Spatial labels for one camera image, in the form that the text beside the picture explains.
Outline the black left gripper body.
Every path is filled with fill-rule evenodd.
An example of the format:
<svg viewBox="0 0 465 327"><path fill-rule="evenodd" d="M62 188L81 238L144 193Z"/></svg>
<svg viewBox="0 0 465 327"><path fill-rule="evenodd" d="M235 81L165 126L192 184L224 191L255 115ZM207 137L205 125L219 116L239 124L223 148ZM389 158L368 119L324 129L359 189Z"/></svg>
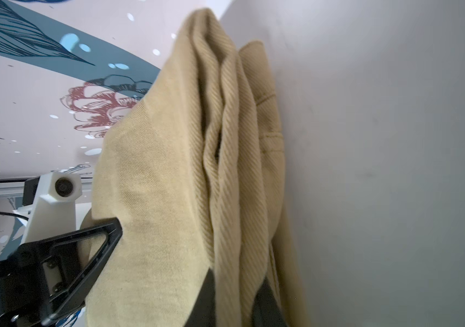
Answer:
<svg viewBox="0 0 465 327"><path fill-rule="evenodd" d="M44 263L49 250L22 245L0 260L0 326L52 326Z"/></svg>

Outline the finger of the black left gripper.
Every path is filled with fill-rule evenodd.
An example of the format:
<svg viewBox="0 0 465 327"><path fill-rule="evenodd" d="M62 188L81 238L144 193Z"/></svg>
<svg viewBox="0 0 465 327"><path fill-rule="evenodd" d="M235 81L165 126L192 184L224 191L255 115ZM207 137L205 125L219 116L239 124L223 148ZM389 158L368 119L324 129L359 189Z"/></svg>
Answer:
<svg viewBox="0 0 465 327"><path fill-rule="evenodd" d="M61 280L49 282L41 271L40 324L51 326L81 310L98 277L123 236L117 218L97 226L38 242L40 268L54 262Z"/></svg>

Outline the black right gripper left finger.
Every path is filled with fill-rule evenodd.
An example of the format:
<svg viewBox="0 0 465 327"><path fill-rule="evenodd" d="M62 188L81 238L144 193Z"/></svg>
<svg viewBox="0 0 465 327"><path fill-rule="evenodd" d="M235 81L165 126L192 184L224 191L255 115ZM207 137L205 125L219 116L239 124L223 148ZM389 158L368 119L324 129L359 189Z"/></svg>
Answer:
<svg viewBox="0 0 465 327"><path fill-rule="evenodd" d="M208 270L185 327L216 327L215 277Z"/></svg>

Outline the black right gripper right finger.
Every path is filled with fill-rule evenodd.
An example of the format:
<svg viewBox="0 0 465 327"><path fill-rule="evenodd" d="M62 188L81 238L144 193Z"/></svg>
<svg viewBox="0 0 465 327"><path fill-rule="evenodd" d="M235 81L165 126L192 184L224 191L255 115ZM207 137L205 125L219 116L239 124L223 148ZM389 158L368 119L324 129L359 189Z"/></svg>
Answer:
<svg viewBox="0 0 465 327"><path fill-rule="evenodd" d="M287 327L267 278L256 294L251 321L253 327Z"/></svg>

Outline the beige pants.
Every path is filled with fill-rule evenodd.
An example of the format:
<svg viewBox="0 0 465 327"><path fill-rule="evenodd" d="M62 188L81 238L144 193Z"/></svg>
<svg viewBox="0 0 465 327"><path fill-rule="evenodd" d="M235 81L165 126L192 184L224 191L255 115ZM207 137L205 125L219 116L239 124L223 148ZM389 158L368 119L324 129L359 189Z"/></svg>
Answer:
<svg viewBox="0 0 465 327"><path fill-rule="evenodd" d="M192 12L149 92L104 138L84 226L123 236L86 300L88 326L184 326L209 269L216 326L252 326L269 280L309 326L284 204L286 158L264 45L238 49Z"/></svg>

